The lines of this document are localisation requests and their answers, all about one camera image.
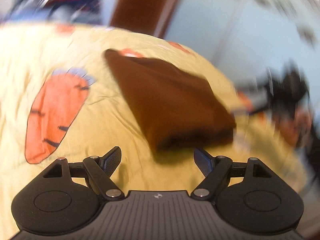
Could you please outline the yellow floral bed quilt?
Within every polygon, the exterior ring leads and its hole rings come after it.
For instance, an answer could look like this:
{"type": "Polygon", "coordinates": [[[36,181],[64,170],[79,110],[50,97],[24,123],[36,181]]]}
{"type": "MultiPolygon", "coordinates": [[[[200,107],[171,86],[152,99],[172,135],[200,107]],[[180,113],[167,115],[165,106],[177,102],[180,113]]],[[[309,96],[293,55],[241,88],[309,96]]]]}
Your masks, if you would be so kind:
{"type": "Polygon", "coordinates": [[[121,29],[52,23],[1,26],[1,239],[301,239],[306,171],[271,124],[200,55],[121,29]],[[108,49],[155,58],[208,81],[234,116],[233,141],[153,152],[110,71],[108,49]],[[59,157],[70,163],[121,149],[111,176],[121,200],[71,200],[44,192],[59,157]],[[270,178],[231,178],[228,187],[272,200],[195,200],[205,176],[196,149],[236,163],[249,158],[270,178]]]}

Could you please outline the brown wooden door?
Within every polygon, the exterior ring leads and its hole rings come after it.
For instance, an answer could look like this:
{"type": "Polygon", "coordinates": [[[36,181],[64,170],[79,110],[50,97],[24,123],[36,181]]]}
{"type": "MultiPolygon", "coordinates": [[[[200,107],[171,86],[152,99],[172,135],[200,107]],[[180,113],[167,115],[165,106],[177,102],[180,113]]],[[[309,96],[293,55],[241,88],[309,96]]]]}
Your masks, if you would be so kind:
{"type": "Polygon", "coordinates": [[[163,38],[179,0],[118,0],[110,25],[163,38]]]}

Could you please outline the brown knit sweater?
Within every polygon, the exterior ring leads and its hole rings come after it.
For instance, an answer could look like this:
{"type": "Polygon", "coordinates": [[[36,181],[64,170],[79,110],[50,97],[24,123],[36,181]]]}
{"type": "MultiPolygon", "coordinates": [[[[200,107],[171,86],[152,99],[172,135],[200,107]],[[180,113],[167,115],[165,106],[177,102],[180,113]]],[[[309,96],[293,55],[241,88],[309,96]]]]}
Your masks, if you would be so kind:
{"type": "Polygon", "coordinates": [[[112,49],[104,57],[153,152],[233,141],[235,118],[206,79],[160,59],[112,49]]]}

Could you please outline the pile of dark clothes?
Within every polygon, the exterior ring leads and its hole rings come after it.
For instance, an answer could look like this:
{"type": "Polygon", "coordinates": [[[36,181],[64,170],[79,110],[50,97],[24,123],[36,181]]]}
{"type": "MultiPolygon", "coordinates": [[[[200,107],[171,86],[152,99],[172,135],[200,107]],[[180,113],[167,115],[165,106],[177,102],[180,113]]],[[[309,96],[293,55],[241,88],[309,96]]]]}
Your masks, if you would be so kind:
{"type": "Polygon", "coordinates": [[[12,0],[4,22],[60,22],[100,25],[100,0],[12,0]]]}

